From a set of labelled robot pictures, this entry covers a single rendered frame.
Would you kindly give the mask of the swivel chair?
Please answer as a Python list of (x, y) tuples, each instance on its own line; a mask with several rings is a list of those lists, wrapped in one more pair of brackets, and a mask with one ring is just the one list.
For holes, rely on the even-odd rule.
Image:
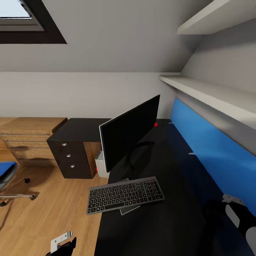
[[(14, 162), (11, 160), (8, 161), (0, 161), (0, 163), (2, 162)], [(35, 198), (34, 195), (10, 195), (10, 196), (3, 196), (3, 194), (7, 191), (9, 191), (11, 188), (13, 188), (15, 185), (17, 185), (18, 183), (20, 183), (22, 180), (25, 180), (25, 183), (28, 183), (30, 181), (29, 178), (23, 178), (21, 180), (19, 180), (18, 182), (14, 183), (13, 185), (9, 186), (8, 188), (6, 188), (5, 190), (2, 191), (2, 189), (4, 189), (8, 183), (12, 180), (12, 178), (14, 177), (16, 171), (18, 168), (18, 164), (16, 164), (16, 166), (14, 166), (11, 171), (0, 181), (0, 206), (3, 207), (5, 205), (5, 202), (3, 201), (4, 198), (19, 198), (19, 197), (30, 197), (31, 200), (33, 200)]]

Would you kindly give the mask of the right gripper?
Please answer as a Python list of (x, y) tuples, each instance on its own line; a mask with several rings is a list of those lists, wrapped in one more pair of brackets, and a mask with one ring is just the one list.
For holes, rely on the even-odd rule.
[(216, 199), (209, 199), (208, 204), (211, 205), (211, 208), (213, 208), (214, 210), (217, 210), (227, 216), (227, 214), (225, 214), (226, 212), (224, 213), (223, 207), (228, 203), (220, 202)]

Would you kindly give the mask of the folder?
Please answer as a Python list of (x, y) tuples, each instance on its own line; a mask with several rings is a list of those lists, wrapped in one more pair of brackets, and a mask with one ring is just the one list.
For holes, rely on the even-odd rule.
[(2, 162), (0, 163), (0, 181), (16, 166), (16, 162)]

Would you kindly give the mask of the notebook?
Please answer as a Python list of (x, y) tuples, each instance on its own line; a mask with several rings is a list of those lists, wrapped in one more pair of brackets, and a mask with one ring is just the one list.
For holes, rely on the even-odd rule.
[[(126, 179), (121, 180), (120, 182), (124, 182), (124, 181), (128, 181), (128, 180), (129, 179), (126, 178)], [(126, 213), (128, 213), (128, 212), (130, 212), (130, 211), (132, 211), (132, 210), (134, 210), (136, 208), (138, 208), (138, 207), (140, 207), (140, 205), (135, 205), (135, 206), (131, 206), (131, 207), (121, 208), (120, 211), (121, 211), (121, 214), (124, 215), (124, 214), (126, 214)]]

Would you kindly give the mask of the keyboard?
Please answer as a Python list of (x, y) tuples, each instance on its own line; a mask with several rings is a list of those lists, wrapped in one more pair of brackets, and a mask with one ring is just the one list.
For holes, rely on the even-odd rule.
[(157, 178), (146, 177), (90, 187), (87, 215), (164, 200)]

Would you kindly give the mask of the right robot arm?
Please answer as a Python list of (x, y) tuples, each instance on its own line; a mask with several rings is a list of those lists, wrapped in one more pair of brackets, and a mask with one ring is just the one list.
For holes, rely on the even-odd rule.
[(247, 210), (244, 202), (241, 199), (224, 194), (223, 202), (209, 199), (208, 204), (214, 210), (230, 218), (256, 256), (256, 217)]

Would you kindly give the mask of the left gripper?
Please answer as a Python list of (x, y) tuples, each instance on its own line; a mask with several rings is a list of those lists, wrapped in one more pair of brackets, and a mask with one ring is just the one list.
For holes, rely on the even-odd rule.
[(53, 253), (47, 253), (45, 256), (71, 256), (73, 249), (76, 247), (76, 237), (72, 242), (67, 242), (62, 245), (57, 251)]

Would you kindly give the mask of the mouse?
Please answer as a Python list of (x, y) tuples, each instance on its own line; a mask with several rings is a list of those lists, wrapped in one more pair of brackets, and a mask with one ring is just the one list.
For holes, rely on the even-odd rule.
[(217, 211), (217, 210), (214, 210), (213, 208), (212, 208), (212, 210), (217, 214), (217, 215), (223, 215), (221, 212), (219, 212), (219, 211)]

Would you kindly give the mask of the monitor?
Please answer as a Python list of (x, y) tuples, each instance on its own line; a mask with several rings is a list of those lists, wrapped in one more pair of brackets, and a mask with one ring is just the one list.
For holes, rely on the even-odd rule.
[[(138, 145), (154, 142), (138, 142), (157, 127), (160, 94), (133, 107), (99, 126), (101, 147), (107, 172)], [(127, 159), (130, 169), (129, 159)], [(132, 170), (133, 171), (133, 170)]]

